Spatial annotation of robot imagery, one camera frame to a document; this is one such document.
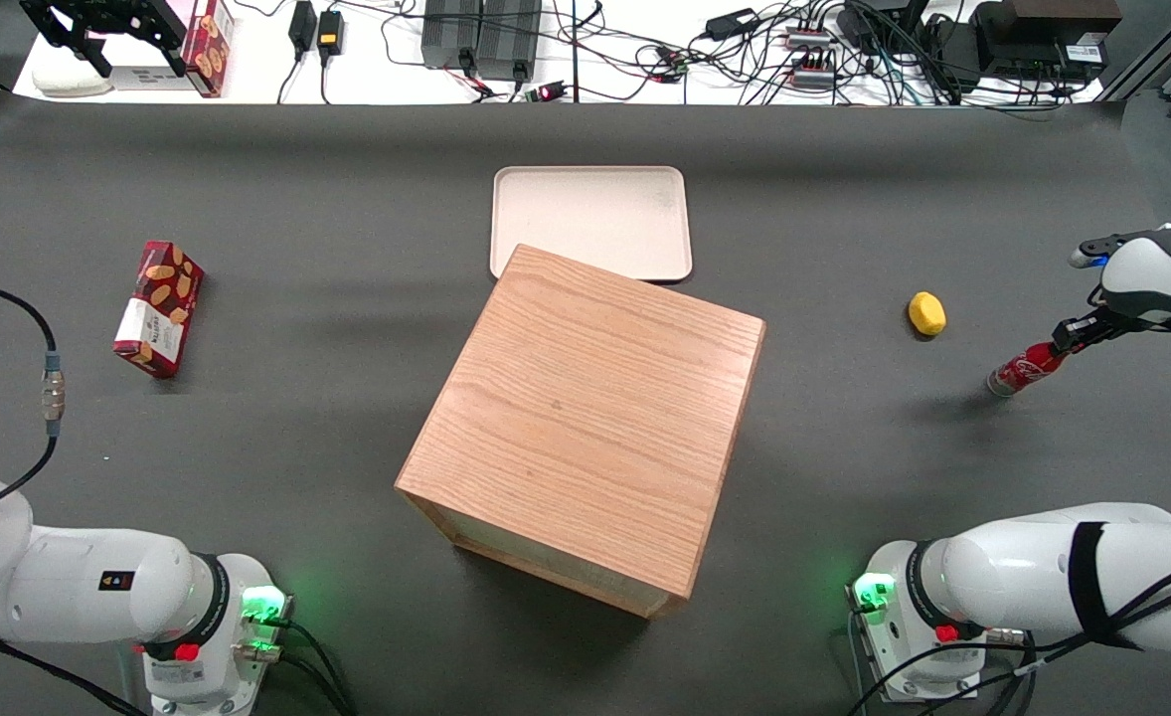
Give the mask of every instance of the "wood grain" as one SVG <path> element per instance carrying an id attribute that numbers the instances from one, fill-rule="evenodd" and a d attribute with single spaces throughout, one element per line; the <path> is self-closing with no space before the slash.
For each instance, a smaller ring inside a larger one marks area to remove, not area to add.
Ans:
<path id="1" fill-rule="evenodd" d="M 744 313 L 518 247 L 396 489 L 683 602 L 763 332 Z"/>

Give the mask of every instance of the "red cookie box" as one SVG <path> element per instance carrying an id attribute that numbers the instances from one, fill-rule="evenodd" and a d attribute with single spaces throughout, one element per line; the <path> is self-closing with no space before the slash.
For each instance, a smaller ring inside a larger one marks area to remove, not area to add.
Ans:
<path id="1" fill-rule="evenodd" d="M 150 240 L 139 261 L 135 294 L 117 326 L 112 353 L 157 379 L 174 376 L 184 359 L 205 272 L 169 240 Z"/>
<path id="2" fill-rule="evenodd" d="M 222 0 L 196 0 L 184 37 L 184 63 L 189 81 L 200 96 L 222 94 L 227 55 L 232 53 L 232 14 Z"/>

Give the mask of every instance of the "green indicator light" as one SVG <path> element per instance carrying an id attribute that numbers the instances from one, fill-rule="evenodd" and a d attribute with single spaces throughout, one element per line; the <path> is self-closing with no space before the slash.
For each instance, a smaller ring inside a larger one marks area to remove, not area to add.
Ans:
<path id="1" fill-rule="evenodd" d="M 248 588 L 240 595 L 240 615 L 251 620 L 273 620 L 286 611 L 286 593 L 272 585 Z"/>
<path id="2" fill-rule="evenodd" d="M 886 600 L 893 593 L 895 577 L 868 572 L 855 580 L 854 591 L 864 612 L 877 612 L 878 608 L 885 608 Z"/>

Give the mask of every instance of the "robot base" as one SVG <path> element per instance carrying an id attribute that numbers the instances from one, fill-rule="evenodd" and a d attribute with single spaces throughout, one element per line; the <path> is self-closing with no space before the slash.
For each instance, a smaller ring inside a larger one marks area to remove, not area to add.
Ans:
<path id="1" fill-rule="evenodd" d="M 200 647 L 200 660 L 159 662 L 144 655 L 144 675 L 152 694 L 155 716 L 245 716 L 259 698 L 267 663 L 235 657 L 233 647 L 276 643 L 280 629 L 254 625 L 241 615 L 241 596 L 246 589 L 275 585 L 267 568 L 252 557 L 220 554 L 219 562 L 227 571 L 230 584 L 227 614 L 213 637 Z M 282 615 L 287 615 L 287 607 L 286 602 Z"/>
<path id="2" fill-rule="evenodd" d="M 908 559 L 916 547 L 916 541 L 886 544 L 872 554 L 864 577 L 860 577 L 860 580 L 867 580 L 876 575 L 882 584 L 889 585 L 881 593 L 884 606 L 857 618 L 860 639 L 875 680 L 881 680 L 899 663 L 939 647 L 934 629 L 922 620 L 908 594 Z M 858 608 L 854 591 L 849 596 L 852 607 Z M 967 643 L 985 642 L 985 635 L 980 634 Z M 882 701 L 919 702 L 953 697 L 979 681 L 984 661 L 981 648 L 956 648 L 923 659 L 886 681 Z M 975 698 L 978 694 L 972 690 L 965 698 Z"/>

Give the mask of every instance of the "red bottle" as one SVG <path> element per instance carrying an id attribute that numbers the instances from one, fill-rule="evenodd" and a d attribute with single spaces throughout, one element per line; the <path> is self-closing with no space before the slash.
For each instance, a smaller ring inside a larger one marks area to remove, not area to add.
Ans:
<path id="1" fill-rule="evenodd" d="M 1009 397 L 1050 373 L 1057 371 L 1067 356 L 1067 353 L 1054 348 L 1053 343 L 1036 343 L 992 371 L 987 376 L 987 390 Z"/>

